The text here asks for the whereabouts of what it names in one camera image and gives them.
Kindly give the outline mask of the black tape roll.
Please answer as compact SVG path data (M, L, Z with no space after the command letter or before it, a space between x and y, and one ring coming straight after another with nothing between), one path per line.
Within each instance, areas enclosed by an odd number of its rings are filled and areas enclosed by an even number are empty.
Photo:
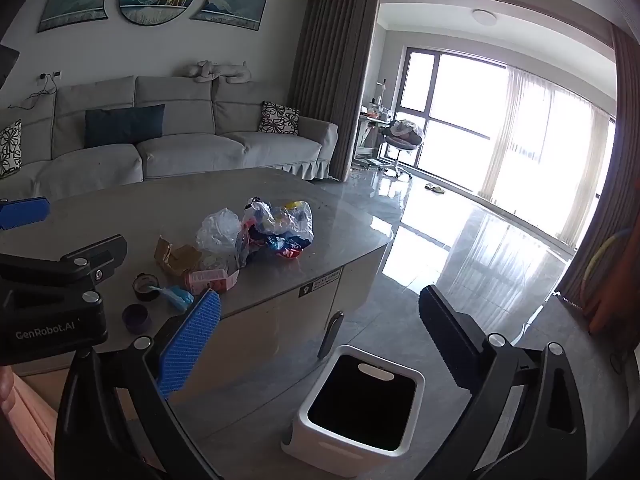
M160 296L160 281L152 274L140 273L132 283L137 300L151 302Z

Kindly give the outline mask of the purple plastic cup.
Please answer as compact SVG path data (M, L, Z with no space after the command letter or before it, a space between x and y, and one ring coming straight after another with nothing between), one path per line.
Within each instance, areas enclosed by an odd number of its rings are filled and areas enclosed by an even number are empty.
M149 310L143 304L130 304L122 311L122 322L130 334L142 335L151 326Z

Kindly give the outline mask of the blue zip plastic bag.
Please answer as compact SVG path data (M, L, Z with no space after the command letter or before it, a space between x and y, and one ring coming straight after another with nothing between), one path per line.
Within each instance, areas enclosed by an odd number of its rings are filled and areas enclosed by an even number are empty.
M151 286L153 292L158 292L179 312L186 312L194 303L193 295L179 286L156 287Z

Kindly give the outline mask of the torn brown cardboard piece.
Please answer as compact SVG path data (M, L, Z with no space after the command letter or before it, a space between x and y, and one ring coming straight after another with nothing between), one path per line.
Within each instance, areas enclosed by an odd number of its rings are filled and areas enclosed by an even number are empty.
M181 278L184 274L196 270L202 253L189 244L176 247L160 236L154 250L154 260L165 274Z

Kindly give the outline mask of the pink paper carton box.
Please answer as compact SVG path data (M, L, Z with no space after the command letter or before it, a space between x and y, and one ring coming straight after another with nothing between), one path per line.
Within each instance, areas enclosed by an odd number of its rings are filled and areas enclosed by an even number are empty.
M211 289L214 292L228 292L236 282L240 271L236 270L229 274L226 270L199 270L190 271L184 274L183 281L186 289L194 296Z

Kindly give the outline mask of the clear plastic bag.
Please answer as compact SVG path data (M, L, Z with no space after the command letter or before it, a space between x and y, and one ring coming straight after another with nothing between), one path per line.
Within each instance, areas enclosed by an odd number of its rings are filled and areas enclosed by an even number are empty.
M228 208L209 214L196 232L195 243L204 257L235 259L241 232L239 216Z

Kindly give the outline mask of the bag of colourful trash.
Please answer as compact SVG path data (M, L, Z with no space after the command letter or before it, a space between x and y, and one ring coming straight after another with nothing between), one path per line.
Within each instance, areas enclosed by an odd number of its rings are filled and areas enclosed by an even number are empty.
M254 197L244 208L236 250L241 268L258 252L296 259L314 241L314 217L304 200L273 207Z

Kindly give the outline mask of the white square trash bin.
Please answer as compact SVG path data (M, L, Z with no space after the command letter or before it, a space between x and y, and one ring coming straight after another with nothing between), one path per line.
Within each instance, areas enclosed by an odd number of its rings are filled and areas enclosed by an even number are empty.
M337 477L366 474L409 451L424 388L418 370L342 344L293 416L282 451Z

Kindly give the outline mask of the floral cushion left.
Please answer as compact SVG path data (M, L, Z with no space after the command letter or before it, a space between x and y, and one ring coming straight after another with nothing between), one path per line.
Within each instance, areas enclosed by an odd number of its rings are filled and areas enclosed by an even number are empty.
M22 127L17 119L0 134L0 179L5 179L20 171L22 166Z

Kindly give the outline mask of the floral cushion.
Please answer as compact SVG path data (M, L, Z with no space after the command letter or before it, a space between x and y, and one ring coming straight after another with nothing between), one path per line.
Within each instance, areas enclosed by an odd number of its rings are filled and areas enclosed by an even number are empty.
M5 179L20 171L22 166L22 127L17 119L0 134L0 179Z
M275 102L262 102L262 112L258 130L264 133L285 134L297 136L299 124L299 110Z

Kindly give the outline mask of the dark teal cushion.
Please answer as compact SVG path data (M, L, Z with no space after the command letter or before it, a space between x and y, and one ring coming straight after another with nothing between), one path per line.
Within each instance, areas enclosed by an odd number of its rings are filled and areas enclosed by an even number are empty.
M84 148L137 145L163 135L165 105L87 110Z

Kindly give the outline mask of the cabinet label sticker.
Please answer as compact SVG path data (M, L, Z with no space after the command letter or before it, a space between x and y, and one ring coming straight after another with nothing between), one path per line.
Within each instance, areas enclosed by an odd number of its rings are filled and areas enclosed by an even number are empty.
M320 278L316 278L312 282L303 285L298 291L299 298L305 297L324 286L328 286L329 284L338 281L342 276L342 272L343 268L338 268L332 272L320 276Z

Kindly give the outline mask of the orange giraffe toy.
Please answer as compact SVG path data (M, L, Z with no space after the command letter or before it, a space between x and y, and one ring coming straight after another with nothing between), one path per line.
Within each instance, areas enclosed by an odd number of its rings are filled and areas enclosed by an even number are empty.
M615 322L629 318L638 306L639 286L634 278L638 259L639 218L636 218L624 251L586 302L585 316L590 335L602 333Z

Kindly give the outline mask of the slippers on floor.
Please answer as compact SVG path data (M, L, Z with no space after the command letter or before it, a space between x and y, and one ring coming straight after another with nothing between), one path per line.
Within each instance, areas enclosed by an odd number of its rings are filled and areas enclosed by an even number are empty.
M424 188L426 188L427 190L436 193L436 194L444 194L445 193L445 189L442 188L439 185L436 184L431 184L431 183L427 183Z

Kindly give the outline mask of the white sheer curtain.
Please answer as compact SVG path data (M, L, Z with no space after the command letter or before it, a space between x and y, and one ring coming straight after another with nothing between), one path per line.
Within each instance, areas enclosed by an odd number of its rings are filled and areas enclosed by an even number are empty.
M608 169L612 117L551 81L506 71L506 114L480 197L575 249Z

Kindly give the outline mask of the brown curtain right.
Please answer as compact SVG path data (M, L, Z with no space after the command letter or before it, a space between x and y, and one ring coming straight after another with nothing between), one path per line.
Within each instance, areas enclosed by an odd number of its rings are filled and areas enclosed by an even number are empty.
M581 308L586 306L580 288L589 261L607 238L634 222L639 211L639 195L634 189L639 177L639 44L617 26L612 27L612 39L617 105L608 173L582 244L556 286L563 299Z

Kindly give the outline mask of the brown curtain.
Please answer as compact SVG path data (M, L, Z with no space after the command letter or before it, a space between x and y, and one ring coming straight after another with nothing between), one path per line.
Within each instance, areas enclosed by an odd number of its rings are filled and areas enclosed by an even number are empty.
M337 126L329 175L347 179L380 0L308 0L293 68L292 106Z
M589 261L607 238L634 222L639 211L639 195L634 189L639 177L639 44L617 26L612 27L612 39L617 105L608 173L582 244L556 286L563 299L581 308L586 306L580 288Z

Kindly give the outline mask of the grey plush toy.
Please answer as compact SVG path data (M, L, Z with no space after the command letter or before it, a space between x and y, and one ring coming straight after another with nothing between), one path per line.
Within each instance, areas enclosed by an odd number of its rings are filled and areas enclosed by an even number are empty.
M245 63L242 65L215 64L209 60L186 66L184 76L201 84L217 79L223 79L227 84L246 84L252 80L252 74Z

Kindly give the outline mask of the floral cushion right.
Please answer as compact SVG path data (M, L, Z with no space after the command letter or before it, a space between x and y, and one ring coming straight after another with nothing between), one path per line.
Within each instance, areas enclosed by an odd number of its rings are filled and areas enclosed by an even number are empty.
M297 136L299 124L299 110L275 102L262 102L262 112L258 130L264 133L285 134Z

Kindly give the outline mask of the office chair with clothes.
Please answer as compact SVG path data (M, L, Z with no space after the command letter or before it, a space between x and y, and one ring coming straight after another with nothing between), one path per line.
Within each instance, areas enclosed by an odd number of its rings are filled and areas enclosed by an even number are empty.
M396 180L404 174L409 179L412 179L411 174L399 167L399 159L403 152L414 152L420 148L424 140L423 129L408 120L394 119L389 125L380 130L380 136L384 143L396 148L397 151L392 162L386 162L380 171L384 172L387 177L393 177Z

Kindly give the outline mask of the small desk with items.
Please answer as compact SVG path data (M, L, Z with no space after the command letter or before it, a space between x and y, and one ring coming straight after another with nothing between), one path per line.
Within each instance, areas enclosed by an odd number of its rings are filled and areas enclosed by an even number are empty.
M378 81L373 98L360 108L352 169L369 169L378 164L374 154L380 143L378 130L387 127L392 119L392 112L383 103L385 91L386 79Z

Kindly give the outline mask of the brown curtain left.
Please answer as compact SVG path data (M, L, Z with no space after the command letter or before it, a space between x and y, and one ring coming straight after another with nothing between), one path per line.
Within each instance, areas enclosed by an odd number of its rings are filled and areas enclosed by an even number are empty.
M380 0L308 0L293 68L292 106L337 126L329 175L347 179Z

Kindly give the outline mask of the round ceiling lamp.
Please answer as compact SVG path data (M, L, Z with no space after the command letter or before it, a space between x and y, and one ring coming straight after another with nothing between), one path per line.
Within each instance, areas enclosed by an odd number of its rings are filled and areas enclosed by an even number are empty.
M471 15L474 21L486 27L495 26L498 22L498 18L495 14L484 9L473 9Z

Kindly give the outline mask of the right wall painting panel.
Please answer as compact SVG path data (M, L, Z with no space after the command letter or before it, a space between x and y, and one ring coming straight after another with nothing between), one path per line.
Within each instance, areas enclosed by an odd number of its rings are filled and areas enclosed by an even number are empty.
M195 21L229 25L257 32L267 0L205 0L191 18Z

